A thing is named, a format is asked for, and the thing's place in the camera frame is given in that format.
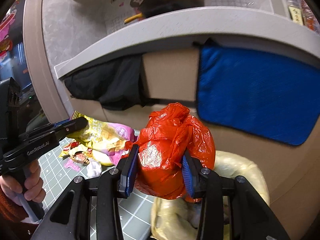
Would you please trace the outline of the person's left hand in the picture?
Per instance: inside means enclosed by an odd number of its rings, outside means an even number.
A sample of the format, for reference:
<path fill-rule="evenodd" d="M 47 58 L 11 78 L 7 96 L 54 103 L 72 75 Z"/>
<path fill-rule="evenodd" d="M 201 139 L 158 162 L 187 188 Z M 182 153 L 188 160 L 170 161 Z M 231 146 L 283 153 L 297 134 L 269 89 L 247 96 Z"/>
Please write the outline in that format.
<path fill-rule="evenodd" d="M 43 180 L 40 177 L 41 168 L 38 160 L 34 160 L 29 164 L 29 171 L 30 176 L 24 182 L 24 187 L 27 189 L 24 197 L 28 201 L 32 200 L 33 202 L 41 203 L 46 196 L 46 192 L 43 189 Z M 1 189 L 10 200 L 17 205 L 22 205 L 17 195 L 22 193 L 23 187 L 15 178 L 9 175 L 1 176 Z"/>

